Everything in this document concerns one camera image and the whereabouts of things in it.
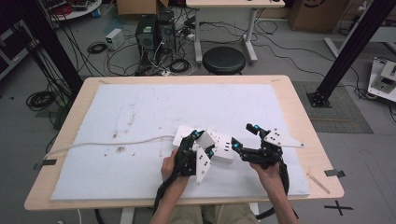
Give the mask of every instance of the black stool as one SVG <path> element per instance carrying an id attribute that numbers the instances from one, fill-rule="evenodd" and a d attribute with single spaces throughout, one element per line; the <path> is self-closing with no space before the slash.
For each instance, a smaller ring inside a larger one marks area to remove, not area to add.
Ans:
<path id="1" fill-rule="evenodd" d="M 204 54 L 202 64 L 209 73 L 215 75 L 242 75 L 246 60 L 244 54 L 237 49 L 215 47 Z"/>

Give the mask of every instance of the white desk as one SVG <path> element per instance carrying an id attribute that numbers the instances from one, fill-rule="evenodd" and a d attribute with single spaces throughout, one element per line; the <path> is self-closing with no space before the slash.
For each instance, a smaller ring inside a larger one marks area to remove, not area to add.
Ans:
<path id="1" fill-rule="evenodd" d="M 261 7 L 283 7 L 285 3 L 283 1 L 274 2 L 271 0 L 187 0 L 186 1 L 188 7 L 195 8 L 195 39 L 194 39 L 194 48 L 195 48 L 195 61 L 198 64 L 202 62 L 202 51 L 201 51 L 201 42 L 200 42 L 200 34 L 199 34 L 199 22 L 200 18 L 200 8 L 204 7 L 236 7 L 236 8 L 251 8 L 250 16 L 249 16 L 249 25 L 247 28 L 247 33 L 244 35 L 244 44 L 247 48 L 248 52 L 248 61 L 250 64 L 258 61 L 256 52 L 251 45 L 250 38 L 251 33 L 254 28 L 254 21 L 256 19 L 256 14 L 258 8 Z"/>

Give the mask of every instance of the white paper sheet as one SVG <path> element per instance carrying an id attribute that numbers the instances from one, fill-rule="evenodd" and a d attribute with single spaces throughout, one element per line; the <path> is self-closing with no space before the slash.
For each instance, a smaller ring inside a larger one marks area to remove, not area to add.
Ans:
<path id="1" fill-rule="evenodd" d="M 247 123 L 265 130 L 288 129 L 270 85 L 102 85 L 74 144 L 119 143 L 175 135 L 179 125 L 216 130 L 246 147 L 260 146 Z M 138 145 L 69 149 L 52 200 L 154 199 L 162 183 L 163 158 L 173 138 Z M 290 196 L 309 194 L 294 148 L 284 147 Z M 212 161 L 204 182 L 191 178 L 184 198 L 265 196 L 259 178 L 236 155 L 233 163 Z"/>

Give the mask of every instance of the power strip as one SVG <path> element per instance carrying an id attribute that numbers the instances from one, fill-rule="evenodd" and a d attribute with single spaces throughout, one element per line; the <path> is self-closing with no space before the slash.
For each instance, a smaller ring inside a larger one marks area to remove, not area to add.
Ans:
<path id="1" fill-rule="evenodd" d="M 180 125 L 177 129 L 173 145 L 179 147 L 183 137 L 188 136 L 192 131 L 197 130 L 188 126 Z M 212 157 L 214 161 L 233 162 L 235 152 L 231 148 L 231 136 L 217 133 L 212 130 L 206 130 L 210 137 L 215 142 L 215 147 L 212 149 L 215 155 Z M 200 146 L 196 143 L 192 146 L 192 150 L 197 151 Z"/>

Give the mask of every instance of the table leg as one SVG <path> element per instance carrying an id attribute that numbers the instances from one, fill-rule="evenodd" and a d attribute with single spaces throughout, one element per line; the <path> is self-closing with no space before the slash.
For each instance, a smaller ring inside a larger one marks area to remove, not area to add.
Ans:
<path id="1" fill-rule="evenodd" d="M 201 41 L 199 38 L 199 8 L 195 9 L 195 38 L 194 38 L 194 48 L 195 48 L 195 61 L 200 67 L 202 63 L 202 51 L 201 51 Z"/>
<path id="2" fill-rule="evenodd" d="M 122 208 L 120 224 L 133 224 L 134 223 L 134 207 Z"/>
<path id="3" fill-rule="evenodd" d="M 244 35 L 244 43 L 245 46 L 247 47 L 250 64 L 253 64 L 258 61 L 256 52 L 254 52 L 254 48 L 250 42 L 251 34 L 253 33 L 253 28 L 254 28 L 254 21 L 256 20 L 256 15 L 257 15 L 257 8 L 251 9 L 247 33 Z"/>

